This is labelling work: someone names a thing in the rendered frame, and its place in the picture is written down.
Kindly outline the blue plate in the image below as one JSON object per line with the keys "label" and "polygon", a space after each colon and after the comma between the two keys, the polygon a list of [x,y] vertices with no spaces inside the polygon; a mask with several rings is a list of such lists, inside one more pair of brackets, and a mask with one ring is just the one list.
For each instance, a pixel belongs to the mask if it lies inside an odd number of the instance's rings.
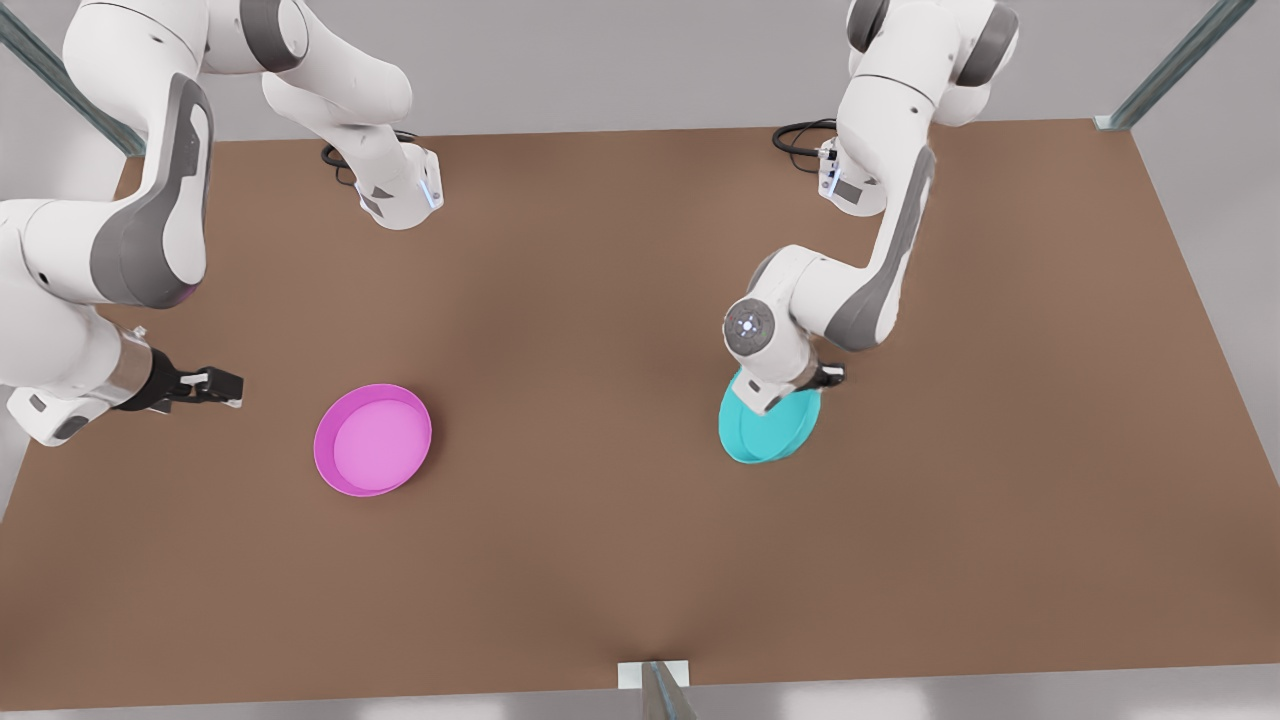
{"label": "blue plate", "polygon": [[717,429],[723,450],[742,464],[773,462],[803,447],[817,427],[822,395],[817,389],[787,395],[765,415],[756,415],[733,392],[733,374],[719,405]]}

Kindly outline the pink plate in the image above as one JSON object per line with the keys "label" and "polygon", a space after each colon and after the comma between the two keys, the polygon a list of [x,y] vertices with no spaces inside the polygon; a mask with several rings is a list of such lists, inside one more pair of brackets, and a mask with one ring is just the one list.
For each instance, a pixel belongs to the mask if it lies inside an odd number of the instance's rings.
{"label": "pink plate", "polygon": [[324,413],[314,436],[314,464],[333,489],[374,497],[408,482],[431,443],[433,420],[415,392],[385,383],[361,386]]}

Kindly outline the silver frame post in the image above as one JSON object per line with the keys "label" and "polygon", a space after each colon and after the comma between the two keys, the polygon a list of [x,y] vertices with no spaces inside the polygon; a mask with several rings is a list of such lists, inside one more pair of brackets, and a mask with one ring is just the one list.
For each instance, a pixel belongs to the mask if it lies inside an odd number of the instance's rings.
{"label": "silver frame post", "polygon": [[145,141],[91,102],[72,82],[59,55],[0,0],[0,44],[127,158],[142,158]]}
{"label": "silver frame post", "polygon": [[1217,0],[1114,111],[1092,118],[1094,128],[1133,129],[1257,1]]}
{"label": "silver frame post", "polygon": [[617,664],[617,687],[640,689],[643,720],[699,720],[686,689],[687,660],[648,660]]}

